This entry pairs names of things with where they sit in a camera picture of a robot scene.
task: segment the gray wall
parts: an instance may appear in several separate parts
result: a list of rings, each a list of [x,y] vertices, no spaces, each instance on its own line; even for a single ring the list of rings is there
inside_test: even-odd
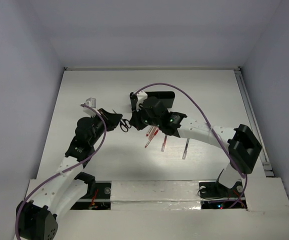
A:
[[[289,0],[283,0],[243,66],[266,149],[289,195]]]
[[[280,0],[30,0],[66,67],[241,66]]]
[[[0,0],[0,240],[36,177],[63,68],[26,0]]]

